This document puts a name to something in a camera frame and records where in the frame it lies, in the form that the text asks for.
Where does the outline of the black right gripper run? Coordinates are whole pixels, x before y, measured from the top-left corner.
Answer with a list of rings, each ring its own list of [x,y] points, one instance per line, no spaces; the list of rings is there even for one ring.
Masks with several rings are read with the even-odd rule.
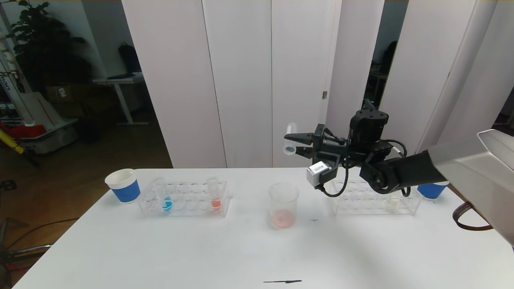
[[[313,162],[327,160],[328,155],[335,155],[345,159],[348,155],[347,139],[337,137],[327,126],[319,123],[311,133],[289,133],[284,139],[293,143],[301,143],[312,147],[297,147],[296,155],[306,159],[312,159]]]

